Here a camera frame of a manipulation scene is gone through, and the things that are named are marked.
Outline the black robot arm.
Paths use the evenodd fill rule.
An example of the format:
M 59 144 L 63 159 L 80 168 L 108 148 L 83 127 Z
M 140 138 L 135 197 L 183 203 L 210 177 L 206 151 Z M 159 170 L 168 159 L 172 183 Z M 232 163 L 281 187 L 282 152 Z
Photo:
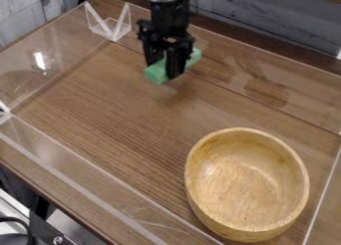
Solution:
M 195 54 L 195 38 L 187 31 L 190 0 L 148 0 L 151 19 L 138 21 L 138 39 L 143 44 L 144 74 L 155 84 L 175 79 Z

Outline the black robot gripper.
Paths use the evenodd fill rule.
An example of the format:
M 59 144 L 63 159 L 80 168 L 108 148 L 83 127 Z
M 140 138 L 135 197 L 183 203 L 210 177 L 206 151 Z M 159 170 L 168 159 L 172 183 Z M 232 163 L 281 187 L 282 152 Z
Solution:
M 184 71 L 190 59 L 194 37 L 187 32 L 190 22 L 190 0 L 148 0 L 151 19 L 139 19 L 138 38 L 143 42 L 147 66 L 164 57 L 170 80 Z

